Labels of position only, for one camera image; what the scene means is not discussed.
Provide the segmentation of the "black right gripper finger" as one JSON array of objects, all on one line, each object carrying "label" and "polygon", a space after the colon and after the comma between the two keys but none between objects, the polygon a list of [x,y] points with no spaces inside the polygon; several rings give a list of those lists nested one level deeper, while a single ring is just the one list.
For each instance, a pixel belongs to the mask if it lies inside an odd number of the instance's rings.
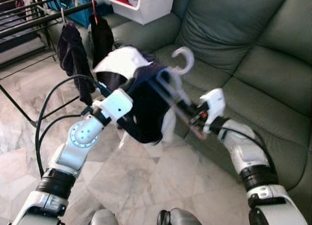
[{"label": "black right gripper finger", "polygon": [[185,119],[192,119],[196,114],[196,106],[194,103],[187,104],[184,101],[176,103],[176,113]]}]

